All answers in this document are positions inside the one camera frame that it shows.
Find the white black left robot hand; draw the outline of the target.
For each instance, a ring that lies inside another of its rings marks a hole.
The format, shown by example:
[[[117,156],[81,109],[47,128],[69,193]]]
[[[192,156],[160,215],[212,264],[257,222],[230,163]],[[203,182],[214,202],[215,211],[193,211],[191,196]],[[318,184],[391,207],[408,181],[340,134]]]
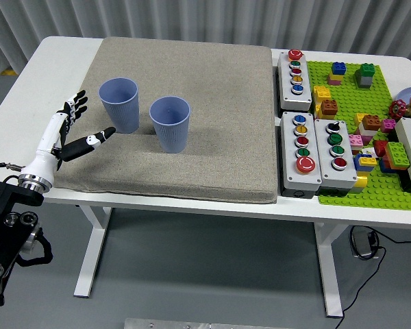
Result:
[[[38,144],[35,158],[22,169],[18,177],[20,186],[39,193],[49,192],[54,183],[54,173],[63,162],[89,154],[116,132],[115,127],[108,127],[66,143],[72,125],[87,110],[87,101],[86,91],[81,90],[65,101],[63,108],[51,117]]]

